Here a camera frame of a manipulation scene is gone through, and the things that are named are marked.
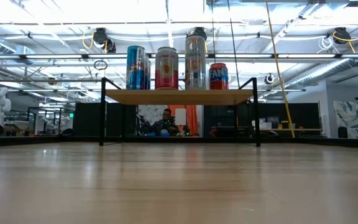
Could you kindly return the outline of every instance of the man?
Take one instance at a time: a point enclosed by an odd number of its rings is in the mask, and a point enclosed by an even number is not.
[[[170,109],[165,109],[162,114],[162,120],[156,121],[152,126],[147,122],[145,124],[148,133],[155,133],[156,136],[161,135],[162,130],[167,130],[170,136],[176,136],[179,132],[178,126],[175,125],[175,118],[171,116]]]

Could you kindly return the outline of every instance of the light wood floor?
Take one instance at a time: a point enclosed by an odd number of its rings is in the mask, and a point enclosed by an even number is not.
[[[358,149],[0,147],[0,223],[358,224]]]

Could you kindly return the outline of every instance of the black cable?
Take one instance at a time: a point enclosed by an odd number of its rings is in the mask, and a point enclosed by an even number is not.
[[[215,28],[214,28],[214,0],[212,0],[212,38],[214,44],[214,63],[216,63],[216,54],[215,54]]]
[[[230,3],[229,0],[227,0],[227,7],[229,8],[229,15],[230,15],[230,28],[231,28],[231,37],[233,39],[233,51],[234,51],[234,62],[236,63],[236,74],[237,74],[237,84],[240,88],[240,79],[239,79],[239,69],[237,67],[237,55],[236,55],[236,45],[234,43],[234,32],[233,32],[233,23],[231,21],[231,13],[230,13]]]

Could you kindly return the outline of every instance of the wall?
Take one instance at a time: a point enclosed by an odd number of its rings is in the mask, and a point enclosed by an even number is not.
[[[358,97],[357,81],[354,85],[342,85],[340,83],[327,83],[328,111],[329,111],[329,127],[331,130],[331,138],[338,138],[338,126],[336,114],[334,110],[334,101],[356,102]]]
[[[323,135],[331,138],[326,81],[322,80],[316,86],[306,86],[304,89],[306,89],[304,92],[289,93],[288,103],[319,103]]]
[[[20,95],[15,92],[9,92],[6,96],[12,103],[11,110],[27,112],[29,107],[39,106],[39,102],[31,96]]]

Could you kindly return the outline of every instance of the ceiling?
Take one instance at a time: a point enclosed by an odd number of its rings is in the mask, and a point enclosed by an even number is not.
[[[351,53],[348,44],[330,44],[324,37],[332,35],[335,27],[345,27],[352,38],[358,37],[358,7],[349,7],[349,1],[327,1],[329,4],[307,4],[306,1],[274,1],[269,4],[273,36],[277,53],[330,54]],[[216,54],[260,54],[272,53],[272,40],[264,1],[243,3],[230,0],[230,11],[225,1],[211,0],[0,0],[0,41],[17,47],[26,46],[35,54],[103,54],[104,50],[91,45],[91,33],[105,27],[106,33],[124,54],[130,45],[140,45],[147,53],[156,53],[158,48],[170,45],[179,54],[185,53],[185,37],[195,27],[203,27],[208,39],[207,50]],[[98,72],[88,60],[36,60],[30,65],[13,60],[0,61],[0,67],[18,74],[34,73],[37,79],[82,79],[103,74],[124,86],[125,59],[107,60],[109,67]],[[305,63],[282,61],[280,71],[286,77],[294,77],[320,62]],[[230,87],[238,88],[251,77],[258,77],[260,88],[271,88],[264,84],[264,77],[272,73],[277,76],[273,60],[243,61],[236,64],[227,61]],[[184,78],[184,60],[180,60],[180,78]],[[17,79],[12,75],[0,78]],[[80,83],[78,88],[100,88],[99,83]],[[47,83],[34,88],[69,88],[67,84],[50,86]]]

